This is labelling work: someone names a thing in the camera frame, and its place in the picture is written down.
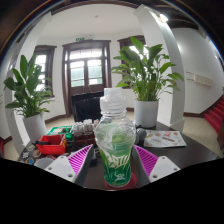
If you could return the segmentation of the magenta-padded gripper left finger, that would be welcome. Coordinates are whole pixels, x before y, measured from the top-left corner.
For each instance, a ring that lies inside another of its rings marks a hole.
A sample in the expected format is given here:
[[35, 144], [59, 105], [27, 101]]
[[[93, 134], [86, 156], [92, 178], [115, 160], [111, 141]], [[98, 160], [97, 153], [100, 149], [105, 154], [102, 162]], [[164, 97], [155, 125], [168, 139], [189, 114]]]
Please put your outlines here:
[[82, 186], [85, 181], [93, 153], [93, 145], [85, 146], [84, 148], [71, 153], [69, 156], [59, 156], [49, 166], [47, 166], [45, 170]]

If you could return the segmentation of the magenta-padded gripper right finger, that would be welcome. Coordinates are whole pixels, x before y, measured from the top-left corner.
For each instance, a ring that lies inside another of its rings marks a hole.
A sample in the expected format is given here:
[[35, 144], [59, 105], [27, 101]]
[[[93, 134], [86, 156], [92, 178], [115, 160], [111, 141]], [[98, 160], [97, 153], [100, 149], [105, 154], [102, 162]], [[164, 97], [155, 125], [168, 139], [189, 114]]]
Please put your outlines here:
[[137, 145], [133, 148], [133, 157], [139, 170], [139, 179], [142, 185], [155, 182], [180, 170], [168, 157], [156, 156]]

